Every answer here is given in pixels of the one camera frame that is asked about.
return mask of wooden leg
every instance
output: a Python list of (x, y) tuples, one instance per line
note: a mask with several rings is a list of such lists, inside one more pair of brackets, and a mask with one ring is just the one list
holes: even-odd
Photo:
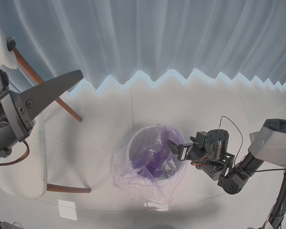
[(47, 184), (47, 191), (68, 192), (68, 193), (90, 193), (90, 188), (75, 188), (75, 187), (61, 186), (55, 184)]
[[(43, 79), (34, 71), (34, 69), (28, 64), (28, 62), (24, 59), (24, 57), (19, 53), (19, 51), (14, 48), (13, 49), (17, 63), (24, 69), (24, 71), (37, 83), (43, 83)], [(64, 108), (68, 113), (70, 113), (76, 120), (79, 122), (82, 121), (82, 118), (69, 106), (67, 105), (61, 98), (57, 98), (55, 100), (62, 108)]]

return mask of screw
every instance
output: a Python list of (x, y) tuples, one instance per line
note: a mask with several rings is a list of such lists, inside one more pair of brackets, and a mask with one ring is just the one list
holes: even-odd
[(33, 103), (32, 100), (29, 99), (29, 100), (27, 101), (26, 105), (27, 105), (27, 108), (32, 108), (33, 105), (34, 105), (34, 103)]
[(19, 106), (19, 112), (20, 114), (23, 114), (25, 112), (25, 108), (23, 106)]

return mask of purple plastic bag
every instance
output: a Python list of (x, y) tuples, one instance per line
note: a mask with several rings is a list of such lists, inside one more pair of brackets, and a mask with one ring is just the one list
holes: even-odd
[(178, 192), (188, 163), (180, 162), (167, 140), (184, 144), (179, 132), (169, 126), (153, 124), (133, 132), (113, 153), (110, 178), (123, 194), (137, 193), (157, 204), (168, 204)]

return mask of chair seat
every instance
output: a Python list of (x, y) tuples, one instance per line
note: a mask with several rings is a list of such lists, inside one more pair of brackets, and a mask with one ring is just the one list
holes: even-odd
[[(36, 118), (31, 135), (26, 139), (30, 154), (14, 165), (0, 166), (0, 188), (13, 196), (37, 198), (47, 190), (47, 152), (43, 114)], [(0, 158), (0, 163), (11, 162), (26, 151), (24, 143), (12, 147), (12, 154)]]

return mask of curtain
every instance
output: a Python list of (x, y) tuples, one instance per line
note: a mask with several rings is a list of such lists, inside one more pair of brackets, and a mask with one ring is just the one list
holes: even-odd
[[(2, 0), (1, 27), (44, 79), (81, 69), (95, 89), (138, 70), (156, 81), (196, 68), (248, 80), (286, 82), (286, 1)], [(20, 91), (34, 82), (5, 69)]]

